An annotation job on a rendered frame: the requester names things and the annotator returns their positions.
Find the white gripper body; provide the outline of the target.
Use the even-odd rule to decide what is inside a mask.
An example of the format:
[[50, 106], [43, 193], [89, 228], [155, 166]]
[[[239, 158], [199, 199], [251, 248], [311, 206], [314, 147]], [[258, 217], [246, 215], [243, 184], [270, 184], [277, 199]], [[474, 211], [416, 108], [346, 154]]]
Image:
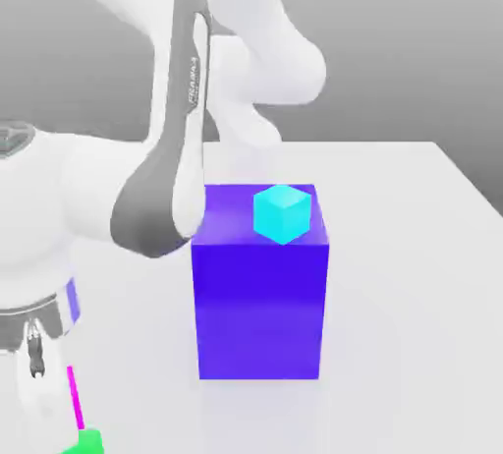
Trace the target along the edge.
[[22, 408], [24, 454], [62, 454], [78, 439], [66, 361], [60, 343], [42, 336], [23, 340], [15, 358]]

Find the small magenta cube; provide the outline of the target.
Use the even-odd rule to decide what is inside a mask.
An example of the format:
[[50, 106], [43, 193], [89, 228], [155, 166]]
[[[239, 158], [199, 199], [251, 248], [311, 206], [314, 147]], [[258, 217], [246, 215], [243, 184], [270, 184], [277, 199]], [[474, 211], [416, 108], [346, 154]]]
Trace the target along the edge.
[[77, 387], [77, 382], [75, 378], [74, 369], [72, 366], [67, 366], [67, 378], [69, 382], [69, 388], [71, 393], [72, 405], [74, 409], [76, 424], [78, 431], [84, 430], [84, 415], [82, 411], [79, 391]]

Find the small green cube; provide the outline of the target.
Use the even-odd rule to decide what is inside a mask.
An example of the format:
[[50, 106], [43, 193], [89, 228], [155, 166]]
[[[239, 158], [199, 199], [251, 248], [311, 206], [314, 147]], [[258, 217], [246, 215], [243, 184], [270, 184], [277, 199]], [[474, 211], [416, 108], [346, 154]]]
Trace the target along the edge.
[[94, 428], [78, 431], [78, 442], [61, 454], [104, 454], [101, 432]]

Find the small cyan cube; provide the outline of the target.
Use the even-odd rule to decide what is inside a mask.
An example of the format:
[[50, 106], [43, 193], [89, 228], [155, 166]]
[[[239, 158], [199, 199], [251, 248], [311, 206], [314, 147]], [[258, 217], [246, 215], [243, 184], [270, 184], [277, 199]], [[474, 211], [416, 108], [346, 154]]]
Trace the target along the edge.
[[274, 185], [252, 198], [252, 228], [279, 245], [309, 231], [311, 195], [289, 185]]

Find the large purple box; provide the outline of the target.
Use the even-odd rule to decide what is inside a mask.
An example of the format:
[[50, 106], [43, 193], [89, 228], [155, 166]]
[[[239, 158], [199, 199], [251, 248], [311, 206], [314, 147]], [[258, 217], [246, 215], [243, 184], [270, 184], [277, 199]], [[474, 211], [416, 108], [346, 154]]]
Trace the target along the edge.
[[263, 185], [209, 185], [191, 242], [202, 379], [319, 376], [329, 239], [313, 185], [307, 232], [278, 244], [253, 229]]

